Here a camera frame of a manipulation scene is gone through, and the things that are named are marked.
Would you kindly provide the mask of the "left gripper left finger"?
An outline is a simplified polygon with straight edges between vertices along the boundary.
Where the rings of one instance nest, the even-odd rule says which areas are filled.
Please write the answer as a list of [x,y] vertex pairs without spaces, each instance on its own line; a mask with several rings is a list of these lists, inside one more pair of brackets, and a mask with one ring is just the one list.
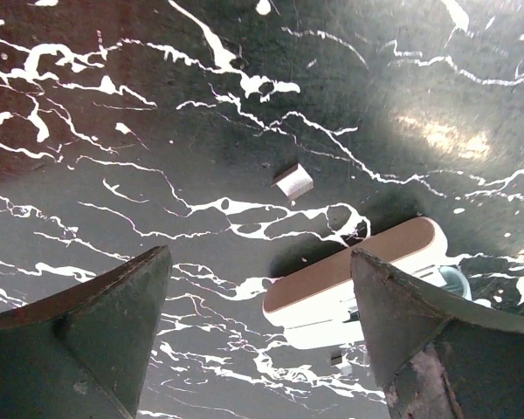
[[0,313],[0,418],[134,418],[171,268],[156,246]]

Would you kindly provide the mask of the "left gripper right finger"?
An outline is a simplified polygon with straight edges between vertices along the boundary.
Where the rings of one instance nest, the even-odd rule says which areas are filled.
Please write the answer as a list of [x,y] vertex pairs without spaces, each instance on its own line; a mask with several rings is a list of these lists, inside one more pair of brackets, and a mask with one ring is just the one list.
[[351,276],[392,418],[524,418],[524,317],[460,298],[363,250]]

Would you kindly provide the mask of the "light blue stapler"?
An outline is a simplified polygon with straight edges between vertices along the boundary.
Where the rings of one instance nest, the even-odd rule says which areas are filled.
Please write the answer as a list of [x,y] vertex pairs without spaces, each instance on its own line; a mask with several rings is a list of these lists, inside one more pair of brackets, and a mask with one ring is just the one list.
[[368,237],[272,284],[263,314],[288,344],[308,350],[364,340],[351,278],[351,253],[361,248],[426,283],[472,298],[468,279],[445,263],[448,240],[437,222],[416,217]]

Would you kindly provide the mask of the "small silver staple strip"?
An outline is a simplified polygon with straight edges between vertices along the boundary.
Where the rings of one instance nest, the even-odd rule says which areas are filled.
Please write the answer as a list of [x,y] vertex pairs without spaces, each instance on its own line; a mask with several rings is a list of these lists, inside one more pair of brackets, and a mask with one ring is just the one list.
[[353,372],[353,367],[347,355],[342,351],[331,353],[330,364],[332,367],[337,368],[342,375],[350,375]]

